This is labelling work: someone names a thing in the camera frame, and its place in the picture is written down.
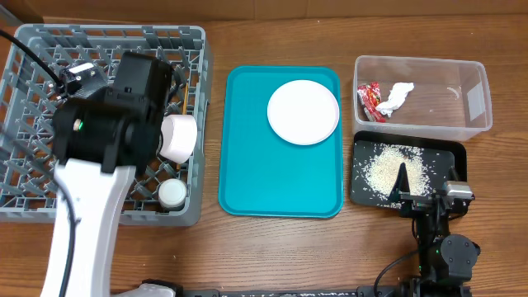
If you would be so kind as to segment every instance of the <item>wood surface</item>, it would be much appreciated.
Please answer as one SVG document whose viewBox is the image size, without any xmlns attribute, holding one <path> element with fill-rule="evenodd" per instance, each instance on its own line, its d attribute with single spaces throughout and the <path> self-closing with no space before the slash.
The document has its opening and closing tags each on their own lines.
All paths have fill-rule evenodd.
<svg viewBox="0 0 528 297">
<path fill-rule="evenodd" d="M 527 13 L 528 0 L 0 0 L 19 19 L 232 21 Z"/>
<path fill-rule="evenodd" d="M 319 65 L 342 88 L 345 185 L 349 182 L 351 85 L 359 55 L 477 60 L 492 93 L 493 128 L 464 143 L 477 200 L 451 224 L 482 248 L 475 296 L 528 293 L 528 16 L 415 16 L 298 21 L 198 23 L 214 53 L 212 100 L 205 132 L 201 219 L 190 228 L 121 226 L 112 292 L 146 278 L 219 290 L 344 289 L 371 285 L 391 261 L 415 248 L 410 219 L 353 205 L 348 193 L 333 219 L 235 217 L 217 191 L 229 72 L 244 64 Z M 0 41 L 0 57 L 7 55 Z M 0 295 L 37 296 L 53 226 L 0 224 Z M 382 284 L 417 272 L 417 259 L 395 267 Z"/>
</svg>

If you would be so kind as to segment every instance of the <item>wooden table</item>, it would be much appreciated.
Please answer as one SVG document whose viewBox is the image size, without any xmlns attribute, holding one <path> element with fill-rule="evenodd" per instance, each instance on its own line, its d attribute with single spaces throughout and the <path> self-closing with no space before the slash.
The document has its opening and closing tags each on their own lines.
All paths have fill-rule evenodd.
<svg viewBox="0 0 528 297">
<path fill-rule="evenodd" d="M 264 219 L 226 214 L 217 200 L 225 82 L 244 64 L 320 65 L 341 79 L 345 168 L 351 161 L 351 85 L 361 54 L 482 62 L 493 98 L 493 128 L 467 143 L 477 200 L 451 224 L 482 247 L 476 296 L 528 291 L 528 16 L 428 16 L 199 23 L 214 52 L 207 119 L 204 203 L 190 228 L 119 228 L 112 292 L 145 278 L 219 290 L 339 289 L 371 285 L 392 260 L 415 248 L 410 219 L 353 205 L 333 219 Z M 1 60 L 7 42 L 0 44 Z M 348 184 L 349 172 L 345 172 Z M 36 296 L 53 226 L 0 224 L 0 295 Z M 417 272 L 417 259 L 382 284 Z"/>
</svg>

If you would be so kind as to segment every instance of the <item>red candy wrapper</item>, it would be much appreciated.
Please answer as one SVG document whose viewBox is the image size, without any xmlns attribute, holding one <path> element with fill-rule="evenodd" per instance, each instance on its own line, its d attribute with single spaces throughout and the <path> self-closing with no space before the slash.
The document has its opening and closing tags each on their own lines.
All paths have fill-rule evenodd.
<svg viewBox="0 0 528 297">
<path fill-rule="evenodd" d="M 358 86 L 357 96 L 360 98 L 361 105 L 365 107 L 363 110 L 370 121 L 385 122 L 384 117 L 376 110 L 376 106 L 380 103 L 381 98 L 380 84 L 378 82 Z"/>
</svg>

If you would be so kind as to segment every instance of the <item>black tray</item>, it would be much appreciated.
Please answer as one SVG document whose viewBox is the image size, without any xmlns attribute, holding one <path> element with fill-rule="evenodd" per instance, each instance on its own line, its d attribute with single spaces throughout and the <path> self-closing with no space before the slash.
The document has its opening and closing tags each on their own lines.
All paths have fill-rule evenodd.
<svg viewBox="0 0 528 297">
<path fill-rule="evenodd" d="M 382 149 L 377 144 L 400 144 L 423 149 L 422 160 L 424 165 L 432 167 L 432 170 L 434 170 L 434 172 L 427 173 L 432 189 L 442 188 L 442 185 L 450 176 L 449 168 L 452 166 L 455 167 L 459 174 L 461 182 L 468 181 L 466 152 L 464 145 L 460 143 L 360 131 L 354 135 L 350 186 L 351 200 L 357 204 L 393 209 L 399 208 L 399 205 L 388 200 L 382 200 L 377 195 L 374 195 L 374 191 L 370 189 L 370 186 L 362 176 L 361 169 L 369 162 L 368 160 L 382 152 Z"/>
</svg>

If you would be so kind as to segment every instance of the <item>plastic container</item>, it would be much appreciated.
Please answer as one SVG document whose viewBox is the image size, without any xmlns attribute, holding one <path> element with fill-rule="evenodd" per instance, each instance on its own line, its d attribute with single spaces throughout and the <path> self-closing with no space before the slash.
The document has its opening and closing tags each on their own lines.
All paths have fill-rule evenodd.
<svg viewBox="0 0 528 297">
<path fill-rule="evenodd" d="M 121 224 L 190 226 L 200 218 L 205 169 L 205 116 L 210 102 L 213 57 L 198 26 L 48 25 L 20 26 L 15 37 L 40 56 L 56 73 L 84 60 L 112 83 L 125 51 L 155 56 L 187 78 L 186 114 L 197 125 L 193 154 L 180 164 L 155 158 L 137 177 L 125 199 Z M 62 101 L 49 87 L 51 78 L 12 46 L 0 81 L 0 120 L 5 129 L 53 167 L 51 116 Z M 173 97 L 165 116 L 182 113 L 183 92 Z M 53 223 L 57 186 L 37 172 L 24 153 L 0 137 L 0 221 Z M 177 178 L 187 184 L 183 209 L 165 211 L 158 200 L 160 184 Z"/>
<path fill-rule="evenodd" d="M 362 83 L 379 82 L 381 101 L 395 83 L 414 83 L 405 103 L 386 123 L 370 122 L 356 95 Z M 479 62 L 360 56 L 353 83 L 354 133 L 361 130 L 465 141 L 492 127 L 488 78 Z"/>
</svg>

